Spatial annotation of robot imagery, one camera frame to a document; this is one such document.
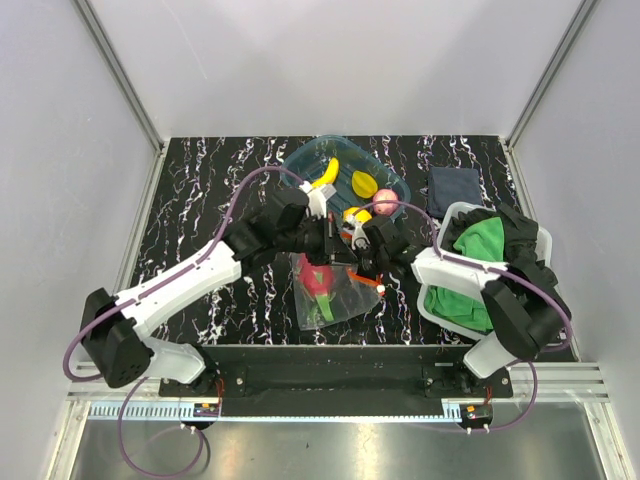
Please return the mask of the red fake fruit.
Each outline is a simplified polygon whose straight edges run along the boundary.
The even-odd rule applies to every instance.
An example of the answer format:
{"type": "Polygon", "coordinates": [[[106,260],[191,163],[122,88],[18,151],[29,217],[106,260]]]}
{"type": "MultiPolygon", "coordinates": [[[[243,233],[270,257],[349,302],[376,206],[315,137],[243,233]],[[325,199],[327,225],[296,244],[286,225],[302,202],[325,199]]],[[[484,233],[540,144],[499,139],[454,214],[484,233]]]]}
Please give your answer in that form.
{"type": "Polygon", "coordinates": [[[325,322],[333,322],[334,315],[330,305],[333,298],[332,287],[334,283],[332,269],[327,265],[313,265],[307,260],[306,256],[299,258],[298,268],[298,280],[302,284],[303,290],[314,301],[315,307],[323,320],[325,322]]]}

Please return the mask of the orange fake fruit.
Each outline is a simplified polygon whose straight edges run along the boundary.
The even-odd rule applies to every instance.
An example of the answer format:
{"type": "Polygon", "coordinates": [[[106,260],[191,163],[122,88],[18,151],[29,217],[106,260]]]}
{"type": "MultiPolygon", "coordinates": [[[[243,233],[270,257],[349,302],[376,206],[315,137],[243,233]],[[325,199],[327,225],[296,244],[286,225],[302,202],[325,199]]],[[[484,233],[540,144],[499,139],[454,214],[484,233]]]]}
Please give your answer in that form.
{"type": "Polygon", "coordinates": [[[349,207],[343,211],[343,221],[351,224],[364,224],[372,219],[372,215],[367,210],[360,210],[358,207],[349,207]]]}

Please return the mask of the clear zip top bag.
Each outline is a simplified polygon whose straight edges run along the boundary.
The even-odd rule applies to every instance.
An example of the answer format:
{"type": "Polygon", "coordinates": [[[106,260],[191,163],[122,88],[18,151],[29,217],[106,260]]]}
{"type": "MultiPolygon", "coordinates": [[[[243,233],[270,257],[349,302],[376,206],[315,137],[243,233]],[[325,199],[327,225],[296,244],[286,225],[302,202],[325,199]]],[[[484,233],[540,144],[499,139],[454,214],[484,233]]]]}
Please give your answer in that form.
{"type": "Polygon", "coordinates": [[[292,254],[290,263],[293,273],[293,292],[296,319],[300,330],[310,331],[333,326],[372,310],[383,298],[386,289],[381,279],[369,279],[356,274],[356,270],[347,266],[329,266],[333,271],[334,283],[331,310],[333,322],[325,322],[298,280],[298,260],[303,254],[292,254]]]}

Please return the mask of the purple fake fruit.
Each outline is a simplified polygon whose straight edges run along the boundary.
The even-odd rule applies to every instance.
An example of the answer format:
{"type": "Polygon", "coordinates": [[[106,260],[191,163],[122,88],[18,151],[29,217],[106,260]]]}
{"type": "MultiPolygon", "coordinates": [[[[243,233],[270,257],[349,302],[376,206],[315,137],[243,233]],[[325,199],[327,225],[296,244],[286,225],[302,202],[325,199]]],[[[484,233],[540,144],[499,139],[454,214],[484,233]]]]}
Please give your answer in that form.
{"type": "Polygon", "coordinates": [[[373,196],[373,211],[376,215],[391,216],[398,209],[398,195],[391,189],[380,189],[373,196]]]}

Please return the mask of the yellow fake lemon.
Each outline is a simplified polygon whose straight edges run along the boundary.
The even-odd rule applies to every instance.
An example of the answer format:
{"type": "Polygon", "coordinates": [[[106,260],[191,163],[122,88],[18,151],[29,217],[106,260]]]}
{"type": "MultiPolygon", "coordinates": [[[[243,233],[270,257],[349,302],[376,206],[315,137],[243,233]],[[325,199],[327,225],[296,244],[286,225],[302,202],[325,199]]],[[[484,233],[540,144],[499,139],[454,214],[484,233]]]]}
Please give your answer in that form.
{"type": "Polygon", "coordinates": [[[379,190],[375,178],[363,171],[355,171],[352,174],[351,187],[353,192],[363,199],[372,198],[379,190]]]}

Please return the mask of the yellow fake banana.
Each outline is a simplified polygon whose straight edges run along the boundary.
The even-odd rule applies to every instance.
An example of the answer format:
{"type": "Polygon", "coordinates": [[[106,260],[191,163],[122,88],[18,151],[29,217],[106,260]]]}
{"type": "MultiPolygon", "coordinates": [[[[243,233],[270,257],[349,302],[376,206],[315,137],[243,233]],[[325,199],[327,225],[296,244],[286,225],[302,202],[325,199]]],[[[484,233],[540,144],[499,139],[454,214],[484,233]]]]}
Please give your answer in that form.
{"type": "Polygon", "coordinates": [[[327,168],[323,175],[312,183],[313,188],[319,188],[325,185],[333,185],[340,171],[340,162],[336,157],[329,160],[327,168]]]}

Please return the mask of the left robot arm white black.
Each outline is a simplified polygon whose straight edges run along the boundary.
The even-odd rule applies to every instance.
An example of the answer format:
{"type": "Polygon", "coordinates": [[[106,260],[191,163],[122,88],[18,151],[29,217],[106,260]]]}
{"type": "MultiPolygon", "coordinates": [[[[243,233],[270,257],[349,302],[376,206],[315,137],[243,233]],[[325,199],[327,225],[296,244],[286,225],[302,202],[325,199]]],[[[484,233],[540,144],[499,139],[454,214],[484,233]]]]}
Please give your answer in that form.
{"type": "Polygon", "coordinates": [[[223,228],[197,253],[115,295],[89,295],[81,343],[111,388],[143,377],[182,384],[196,396],[215,386],[216,372],[198,348],[159,340],[154,331],[204,295],[269,265],[280,253],[304,254],[319,265],[356,263],[342,241],[328,200],[332,186],[288,188],[263,207],[223,228]]]}

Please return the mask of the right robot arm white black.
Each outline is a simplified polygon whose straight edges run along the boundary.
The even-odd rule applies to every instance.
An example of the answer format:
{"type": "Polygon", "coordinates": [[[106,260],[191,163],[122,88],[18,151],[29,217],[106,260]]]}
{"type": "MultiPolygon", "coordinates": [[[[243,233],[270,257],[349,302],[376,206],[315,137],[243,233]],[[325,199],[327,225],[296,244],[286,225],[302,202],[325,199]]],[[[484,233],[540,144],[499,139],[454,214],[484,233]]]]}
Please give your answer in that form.
{"type": "Polygon", "coordinates": [[[361,222],[347,216],[352,249],[362,271],[408,277],[421,288],[444,287],[482,303],[493,330],[481,336],[454,371],[454,384],[466,396],[486,389],[490,376],[517,361],[533,361],[561,332],[571,332],[570,310],[533,265],[469,259],[407,240],[386,216],[361,222]]]}

